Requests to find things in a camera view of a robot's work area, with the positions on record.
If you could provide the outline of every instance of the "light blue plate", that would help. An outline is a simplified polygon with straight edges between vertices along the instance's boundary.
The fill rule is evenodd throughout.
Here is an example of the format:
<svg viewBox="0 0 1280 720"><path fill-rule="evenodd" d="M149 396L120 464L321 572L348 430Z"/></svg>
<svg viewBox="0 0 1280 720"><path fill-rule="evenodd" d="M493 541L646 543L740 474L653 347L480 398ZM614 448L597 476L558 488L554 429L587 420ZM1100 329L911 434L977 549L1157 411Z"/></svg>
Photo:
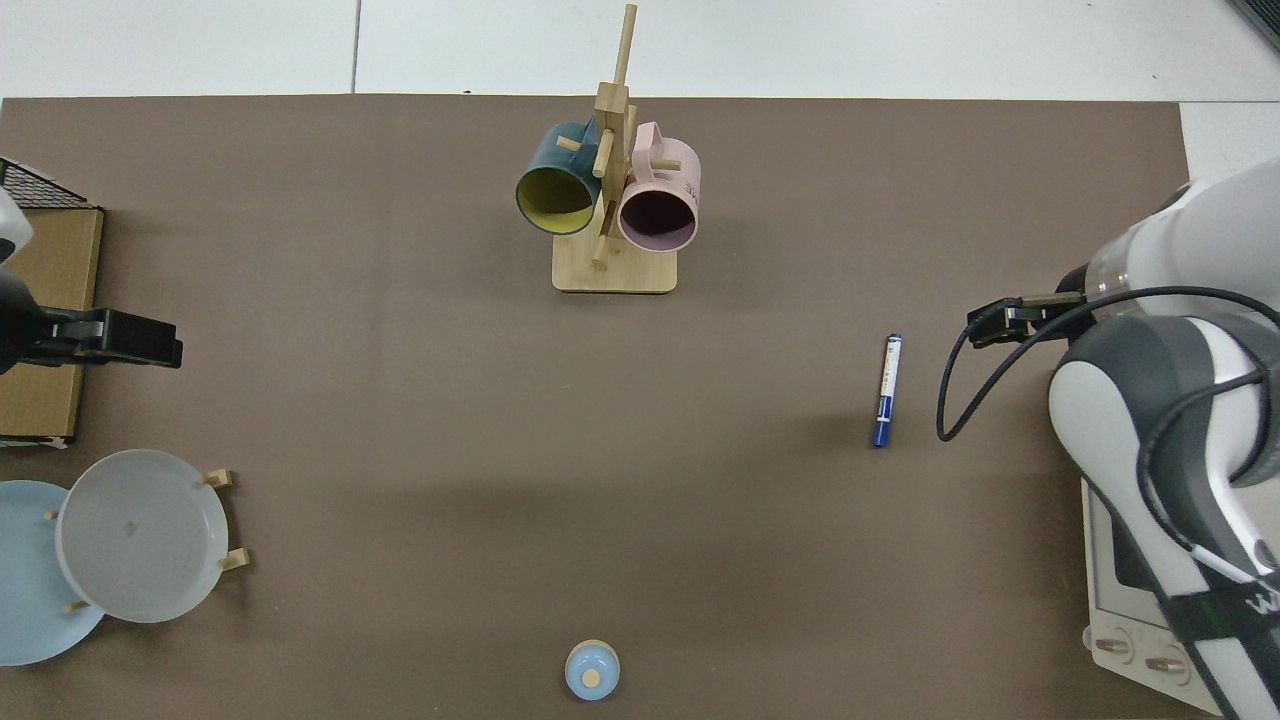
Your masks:
<svg viewBox="0 0 1280 720"><path fill-rule="evenodd" d="M45 512L59 510L67 491L36 480L0 482L0 666L49 660L84 639L102 611L79 601L58 565L58 523Z"/></svg>

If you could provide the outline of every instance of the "blue marker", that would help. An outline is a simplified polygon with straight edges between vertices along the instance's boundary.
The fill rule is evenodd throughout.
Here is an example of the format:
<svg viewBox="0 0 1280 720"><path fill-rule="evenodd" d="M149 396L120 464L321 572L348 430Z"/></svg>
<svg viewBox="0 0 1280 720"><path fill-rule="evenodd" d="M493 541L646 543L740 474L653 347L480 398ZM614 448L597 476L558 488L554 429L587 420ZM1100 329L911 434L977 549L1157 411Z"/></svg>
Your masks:
<svg viewBox="0 0 1280 720"><path fill-rule="evenodd" d="M881 378L881 404L876 413L872 447L888 445L888 423L893 419L893 388L897 387L897 356L902 354L902 336L893 333L884 341L884 377Z"/></svg>

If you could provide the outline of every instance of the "pink mug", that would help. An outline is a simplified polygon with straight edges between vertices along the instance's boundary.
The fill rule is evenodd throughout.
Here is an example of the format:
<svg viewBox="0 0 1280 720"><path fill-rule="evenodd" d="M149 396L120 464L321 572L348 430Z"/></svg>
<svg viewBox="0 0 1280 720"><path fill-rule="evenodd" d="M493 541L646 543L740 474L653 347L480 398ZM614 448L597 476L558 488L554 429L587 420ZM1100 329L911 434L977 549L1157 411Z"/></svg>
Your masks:
<svg viewBox="0 0 1280 720"><path fill-rule="evenodd" d="M635 178L618 202L618 228L632 245L673 252L698 234L698 191L703 167L689 145L662 137L658 123L636 128L631 151Z"/></svg>

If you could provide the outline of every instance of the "white plate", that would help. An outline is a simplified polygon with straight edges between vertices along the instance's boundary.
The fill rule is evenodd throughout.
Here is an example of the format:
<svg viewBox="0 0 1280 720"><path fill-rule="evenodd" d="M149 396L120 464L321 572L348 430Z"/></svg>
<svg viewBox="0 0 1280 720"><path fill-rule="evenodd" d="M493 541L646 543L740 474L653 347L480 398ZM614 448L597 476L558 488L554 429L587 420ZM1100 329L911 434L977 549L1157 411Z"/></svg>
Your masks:
<svg viewBox="0 0 1280 720"><path fill-rule="evenodd" d="M45 512L63 506L67 491L36 480L0 483L0 665L29 665L63 653L102 619L79 601L58 566L56 525Z"/></svg>
<svg viewBox="0 0 1280 720"><path fill-rule="evenodd" d="M76 592L133 623L200 605L227 556L227 515L202 480L155 450L116 452L86 470L58 518L58 561Z"/></svg>

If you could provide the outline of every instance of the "blue cap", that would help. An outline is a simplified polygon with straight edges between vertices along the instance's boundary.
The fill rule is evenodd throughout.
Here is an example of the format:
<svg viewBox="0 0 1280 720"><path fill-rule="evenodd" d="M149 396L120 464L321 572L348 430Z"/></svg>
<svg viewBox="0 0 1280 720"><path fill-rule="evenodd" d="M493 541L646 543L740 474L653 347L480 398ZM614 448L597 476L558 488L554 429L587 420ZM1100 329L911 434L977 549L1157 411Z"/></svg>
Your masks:
<svg viewBox="0 0 1280 720"><path fill-rule="evenodd" d="M876 430L872 433L872 447L884 447L888 445L888 420L877 420Z"/></svg>

